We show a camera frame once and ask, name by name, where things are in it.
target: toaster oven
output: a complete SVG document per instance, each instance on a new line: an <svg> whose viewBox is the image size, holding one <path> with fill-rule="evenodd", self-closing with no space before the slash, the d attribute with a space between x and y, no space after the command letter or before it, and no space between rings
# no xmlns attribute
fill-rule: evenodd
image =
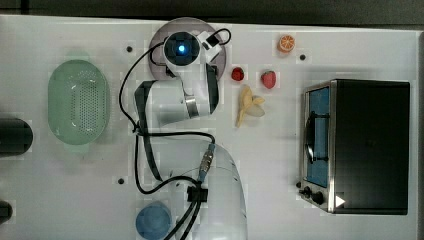
<svg viewBox="0 0 424 240"><path fill-rule="evenodd" d="M335 79L304 92L302 199L329 213L405 215L408 82Z"/></svg>

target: white countertop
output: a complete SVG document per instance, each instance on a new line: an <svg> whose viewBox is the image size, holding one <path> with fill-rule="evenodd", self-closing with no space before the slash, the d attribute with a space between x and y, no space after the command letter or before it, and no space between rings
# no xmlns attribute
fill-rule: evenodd
<svg viewBox="0 0 424 240"><path fill-rule="evenodd" d="M136 239L140 194L133 174L134 137L119 111L121 81L165 22L0 15L0 116L19 117L34 131L30 152L0 159L0 199L15 216L0 226L0 238ZM212 24L232 31L220 104L210 117L171 127L200 128L216 135L238 166L243 183L249 239L416 239L418 190L418 36L389 31L298 26ZM296 38L288 57L278 55L282 34ZM131 45L135 51L126 52ZM111 117L85 156L72 154L47 122L47 84L71 51L83 50L106 76ZM306 55L305 61L299 56ZM242 66L255 95L265 98L262 118L235 121L240 83L231 80ZM265 89L260 74L274 70L277 85ZM331 215L300 199L300 100L305 87L333 78L407 80L411 83L409 210L406 216ZM125 91L132 96L152 80L147 60L133 72ZM128 184L118 185L124 177Z"/></svg>

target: green colander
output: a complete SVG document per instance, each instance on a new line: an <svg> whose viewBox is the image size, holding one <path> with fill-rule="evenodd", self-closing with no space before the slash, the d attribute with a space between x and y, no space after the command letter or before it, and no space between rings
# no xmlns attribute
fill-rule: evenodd
<svg viewBox="0 0 424 240"><path fill-rule="evenodd" d="M69 145L94 141L109 121L109 86L93 64L70 60L53 72L48 89L50 130Z"/></svg>

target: oven knob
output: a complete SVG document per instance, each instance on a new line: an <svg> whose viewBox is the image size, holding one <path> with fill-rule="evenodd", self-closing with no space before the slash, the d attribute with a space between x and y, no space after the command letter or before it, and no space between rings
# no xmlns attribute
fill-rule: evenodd
<svg viewBox="0 0 424 240"><path fill-rule="evenodd" d="M299 190L299 193L303 194L306 198L310 198L312 191L309 187L305 187L303 190Z"/></svg>
<svg viewBox="0 0 424 240"><path fill-rule="evenodd" d="M321 192L316 192L312 194L312 201L314 201L316 204L321 205L324 203L324 196Z"/></svg>

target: red fruit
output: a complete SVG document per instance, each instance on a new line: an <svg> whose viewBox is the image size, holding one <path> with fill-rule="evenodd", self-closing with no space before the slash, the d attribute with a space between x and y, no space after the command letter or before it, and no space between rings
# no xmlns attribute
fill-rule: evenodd
<svg viewBox="0 0 424 240"><path fill-rule="evenodd" d="M241 67L236 67L233 69L233 72L231 73L231 78L235 81L241 81L244 78L244 71L241 69Z"/></svg>
<svg viewBox="0 0 424 240"><path fill-rule="evenodd" d="M275 82L277 81L277 77L274 71L268 71L262 74L261 81L265 85L266 88L271 89L275 86Z"/></svg>

